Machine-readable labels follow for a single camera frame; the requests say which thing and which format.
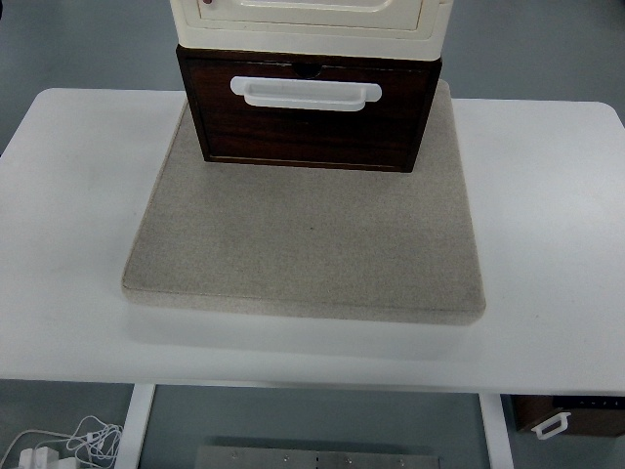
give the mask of table top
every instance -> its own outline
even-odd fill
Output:
[[[37,97],[0,158],[0,378],[625,392],[625,129],[610,107],[454,100],[487,306],[453,326],[130,303],[121,275],[185,102]]]

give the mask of white power cable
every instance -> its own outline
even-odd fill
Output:
[[[94,432],[88,432],[84,435],[79,435],[80,429],[84,425],[85,421],[89,419],[95,420],[102,428]],[[40,442],[34,448],[35,452],[43,445],[47,445],[50,443],[65,443],[65,447],[67,448],[67,450],[73,452],[74,457],[78,459],[78,461],[80,461],[81,463],[87,464],[89,467],[102,467],[104,469],[109,469],[115,463],[115,458],[117,457],[119,442],[121,441],[121,435],[123,430],[124,429],[121,425],[104,423],[94,415],[88,415],[84,417],[76,427],[74,433],[71,435],[66,435],[64,433],[48,432],[45,430],[25,430],[17,435],[9,445],[9,448],[2,458],[2,461],[0,461],[0,469],[2,469],[2,466],[9,456],[9,452],[11,451],[15,443],[22,436],[29,433],[60,437],[58,440],[48,440],[45,442]],[[101,466],[94,462],[94,460],[100,463],[107,461],[108,465]]]

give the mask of cream drawer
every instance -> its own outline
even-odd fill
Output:
[[[422,4],[438,0],[196,0],[204,21],[417,29]]]

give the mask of white drawer handle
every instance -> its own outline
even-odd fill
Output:
[[[566,418],[569,416],[570,412],[557,413],[553,417],[548,418],[544,422],[536,425],[534,428],[531,429],[531,431],[536,433],[536,438],[538,438],[538,440],[547,440],[548,438],[551,438],[558,433],[562,433],[568,428],[568,420],[566,420]],[[543,430],[551,427],[555,423],[560,423],[560,426],[554,428],[551,432],[543,433]]]
[[[243,96],[245,103],[257,107],[355,111],[382,97],[378,84],[344,81],[235,76],[230,88]]]

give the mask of wooden box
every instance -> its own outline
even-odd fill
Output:
[[[625,434],[625,398],[512,396],[517,430],[530,431],[559,412],[570,412],[562,435],[619,437]]]
[[[188,49],[178,60],[207,161],[412,171],[440,74],[433,62]],[[357,111],[258,107],[235,76],[379,85]]]

